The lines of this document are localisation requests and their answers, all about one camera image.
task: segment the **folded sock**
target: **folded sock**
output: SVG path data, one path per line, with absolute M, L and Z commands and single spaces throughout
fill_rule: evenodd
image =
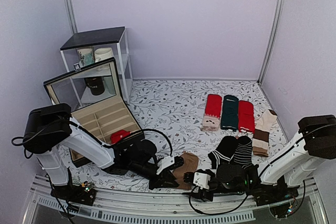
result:
M 221 117 L 222 130 L 238 130 L 238 98 L 233 95 L 226 95 L 223 99 L 223 110 Z
M 203 131 L 217 131 L 222 109 L 222 97 L 218 94 L 209 94 L 206 101 L 205 113 L 202 121 Z
M 183 165 L 173 171 L 176 182 L 179 186 L 176 189 L 190 190 L 191 185 L 183 181 L 183 176 L 187 172 L 195 172 L 198 167 L 198 157 L 192 153 L 185 152 L 181 155 L 183 157 Z
M 238 119 L 238 129 L 240 132 L 254 133 L 254 109 L 252 103 L 248 101 L 239 101 Z
M 256 129 L 253 135 L 253 154 L 268 157 L 269 131 L 277 119 L 273 110 L 266 110 L 256 121 Z
M 222 163 L 229 163 L 235 154 L 237 145 L 238 142 L 234 136 L 225 136 L 216 150 L 208 154 L 212 169 L 217 169 Z
M 237 140 L 238 146 L 234 154 L 234 163 L 246 169 L 252 164 L 252 140 L 248 136 L 241 136 Z

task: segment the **white wall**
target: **white wall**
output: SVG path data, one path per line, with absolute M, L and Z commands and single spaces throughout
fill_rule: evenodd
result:
M 43 81 L 65 72 L 59 47 L 71 36 L 63 0 L 0 1 L 0 223 L 19 223 L 40 172 L 10 140 L 24 134 L 30 110 L 50 105 Z
M 276 0 L 73 0 L 79 31 L 126 26 L 136 78 L 258 79 Z
M 264 82 L 289 138 L 304 116 L 336 114 L 336 0 L 285 0 Z M 314 174 L 330 223 L 336 223 L 336 162 Z

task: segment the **open box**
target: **open box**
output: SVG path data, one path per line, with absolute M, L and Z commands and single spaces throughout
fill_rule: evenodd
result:
M 119 130 L 141 129 L 123 100 L 115 62 L 114 58 L 99 61 L 44 82 L 54 104 L 70 105 L 72 116 L 108 144 L 111 134 Z M 130 142 L 142 139 L 143 132 L 129 137 Z M 73 150 L 70 153 L 76 167 L 91 162 Z

